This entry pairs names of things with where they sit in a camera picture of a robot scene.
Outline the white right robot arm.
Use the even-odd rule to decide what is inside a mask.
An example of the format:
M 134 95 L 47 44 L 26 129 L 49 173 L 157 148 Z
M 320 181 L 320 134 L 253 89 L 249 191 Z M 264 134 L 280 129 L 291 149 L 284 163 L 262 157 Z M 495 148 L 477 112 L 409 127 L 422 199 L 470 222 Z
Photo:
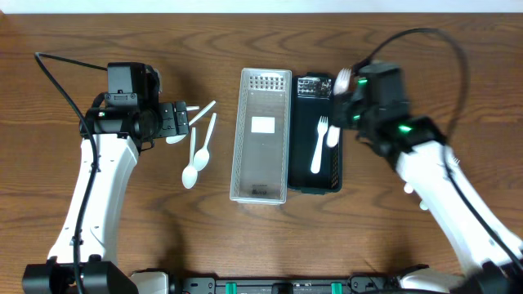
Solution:
M 462 270 L 493 264 L 522 271 L 522 241 L 487 207 L 461 170 L 446 137 L 404 98 L 346 92 L 334 97 L 335 126 L 355 130 L 427 205 Z

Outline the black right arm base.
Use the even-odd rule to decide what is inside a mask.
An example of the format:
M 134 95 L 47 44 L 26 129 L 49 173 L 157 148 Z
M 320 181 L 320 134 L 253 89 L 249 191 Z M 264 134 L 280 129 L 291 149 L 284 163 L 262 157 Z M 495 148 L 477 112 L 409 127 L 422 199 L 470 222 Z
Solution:
M 497 266 L 492 262 L 465 278 L 444 274 L 428 265 L 416 265 L 396 276 L 399 287 L 445 293 L 517 294 L 522 293 L 522 274 L 511 265 Z

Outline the dark green plastic basket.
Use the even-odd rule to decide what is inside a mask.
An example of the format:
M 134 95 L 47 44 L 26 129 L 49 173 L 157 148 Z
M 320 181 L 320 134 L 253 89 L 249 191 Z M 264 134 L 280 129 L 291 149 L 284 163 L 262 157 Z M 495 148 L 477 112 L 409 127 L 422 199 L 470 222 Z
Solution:
M 311 171 L 318 122 L 322 116 L 331 117 L 333 83 L 326 73 L 293 77 L 288 187 L 304 194 L 336 193 L 342 188 L 342 139 L 332 148 L 323 146 L 320 171 Z

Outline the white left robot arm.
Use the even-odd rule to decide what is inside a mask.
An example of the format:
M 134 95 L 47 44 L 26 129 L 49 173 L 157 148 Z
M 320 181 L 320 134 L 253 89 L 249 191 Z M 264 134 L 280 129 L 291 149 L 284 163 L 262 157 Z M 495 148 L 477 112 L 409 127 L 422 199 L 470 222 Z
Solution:
M 83 218 L 80 261 L 92 255 L 103 261 L 118 262 L 118 228 L 127 183 L 137 164 L 139 153 L 135 143 L 116 134 L 95 135 L 99 155 L 99 171 L 87 201 Z M 88 139 L 81 144 L 82 160 L 77 184 L 60 235 L 48 253 L 59 264 L 71 264 L 74 229 L 79 208 L 91 175 L 92 147 Z

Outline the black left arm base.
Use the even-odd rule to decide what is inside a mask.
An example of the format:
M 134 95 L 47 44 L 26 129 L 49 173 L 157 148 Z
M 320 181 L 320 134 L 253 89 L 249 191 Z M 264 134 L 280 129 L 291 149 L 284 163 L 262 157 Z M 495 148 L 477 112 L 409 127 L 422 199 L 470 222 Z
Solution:
M 24 293 L 77 293 L 74 266 L 59 264 L 54 256 L 44 264 L 29 264 L 22 278 Z M 111 261 L 91 256 L 79 265 L 83 293 L 137 294 L 137 286 Z

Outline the pink plastic fork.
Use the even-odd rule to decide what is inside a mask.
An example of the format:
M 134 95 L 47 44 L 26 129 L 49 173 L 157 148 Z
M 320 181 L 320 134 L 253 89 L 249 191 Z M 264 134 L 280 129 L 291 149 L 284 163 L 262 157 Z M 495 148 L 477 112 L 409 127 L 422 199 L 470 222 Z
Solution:
M 406 183 L 405 186 L 404 186 L 404 192 L 406 192 L 407 194 L 411 194 L 413 192 L 413 187 Z

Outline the white plastic fork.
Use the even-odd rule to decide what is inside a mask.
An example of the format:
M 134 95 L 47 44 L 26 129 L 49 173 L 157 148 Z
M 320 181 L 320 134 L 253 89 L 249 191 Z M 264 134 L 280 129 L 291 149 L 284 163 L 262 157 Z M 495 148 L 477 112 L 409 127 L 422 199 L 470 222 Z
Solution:
M 342 69 L 334 83 L 333 86 L 333 94 L 340 95 L 349 90 L 351 82 L 351 69 Z M 327 146 L 329 148 L 335 147 L 339 142 L 339 136 L 340 136 L 340 128 L 335 127 L 334 125 L 331 125 L 328 130 L 327 135 Z

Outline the mint green plastic fork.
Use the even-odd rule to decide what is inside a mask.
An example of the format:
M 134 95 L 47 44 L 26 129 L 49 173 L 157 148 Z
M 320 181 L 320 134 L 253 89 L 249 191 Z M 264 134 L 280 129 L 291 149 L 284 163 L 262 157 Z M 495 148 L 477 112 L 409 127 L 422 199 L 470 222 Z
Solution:
M 424 201 L 421 201 L 421 202 L 420 202 L 419 207 L 420 207 L 423 211 L 426 211 L 426 210 L 428 209 L 428 206 L 425 204 Z

